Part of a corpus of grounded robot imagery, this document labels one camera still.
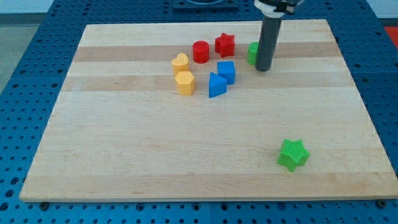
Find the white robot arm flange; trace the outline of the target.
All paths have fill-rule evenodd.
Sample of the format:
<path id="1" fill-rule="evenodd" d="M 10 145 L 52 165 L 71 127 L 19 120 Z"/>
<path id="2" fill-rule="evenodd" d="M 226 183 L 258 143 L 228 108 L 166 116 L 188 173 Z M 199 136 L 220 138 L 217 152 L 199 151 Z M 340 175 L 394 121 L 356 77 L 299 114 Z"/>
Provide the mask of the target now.
<path id="1" fill-rule="evenodd" d="M 303 0 L 254 0 L 254 6 L 266 17 L 278 19 L 292 15 Z"/>

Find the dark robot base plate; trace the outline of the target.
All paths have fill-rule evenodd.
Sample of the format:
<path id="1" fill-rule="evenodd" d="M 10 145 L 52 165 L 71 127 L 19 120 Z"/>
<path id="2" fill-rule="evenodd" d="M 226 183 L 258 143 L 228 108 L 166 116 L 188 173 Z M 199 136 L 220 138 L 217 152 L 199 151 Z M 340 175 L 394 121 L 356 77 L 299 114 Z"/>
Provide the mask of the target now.
<path id="1" fill-rule="evenodd" d="M 238 9 L 238 0 L 171 0 L 173 9 Z"/>

